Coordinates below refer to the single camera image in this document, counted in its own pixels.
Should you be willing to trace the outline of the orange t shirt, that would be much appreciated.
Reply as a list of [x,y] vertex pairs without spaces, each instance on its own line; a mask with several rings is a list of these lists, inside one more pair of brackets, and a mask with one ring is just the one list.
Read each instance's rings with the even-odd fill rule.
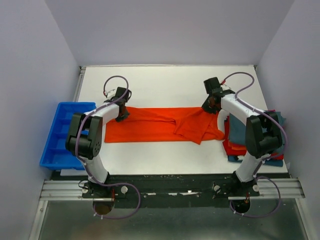
[[126,108],[129,116],[106,124],[105,143],[193,142],[223,140],[218,116],[201,107]]

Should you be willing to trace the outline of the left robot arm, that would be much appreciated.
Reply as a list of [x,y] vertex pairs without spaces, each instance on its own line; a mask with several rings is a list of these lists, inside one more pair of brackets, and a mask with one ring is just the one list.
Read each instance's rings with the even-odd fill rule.
[[107,197],[111,191],[111,185],[106,182],[109,172],[99,155],[103,126],[112,120],[121,122],[129,116],[126,103],[131,95],[129,89],[118,87],[102,105],[85,113],[76,112],[70,121],[65,148],[81,162],[88,180],[95,183],[93,191],[101,198]]

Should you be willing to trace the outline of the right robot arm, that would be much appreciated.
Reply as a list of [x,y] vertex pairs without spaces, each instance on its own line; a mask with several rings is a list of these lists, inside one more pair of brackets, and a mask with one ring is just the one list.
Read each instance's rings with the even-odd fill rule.
[[280,148],[285,148],[288,137],[274,111],[263,111],[239,98],[239,92],[223,89],[217,77],[204,82],[207,98],[202,109],[210,114],[221,110],[235,116],[245,125],[246,154],[235,171],[237,177],[230,183],[230,191],[241,196],[248,190],[248,182],[257,175],[263,161]]

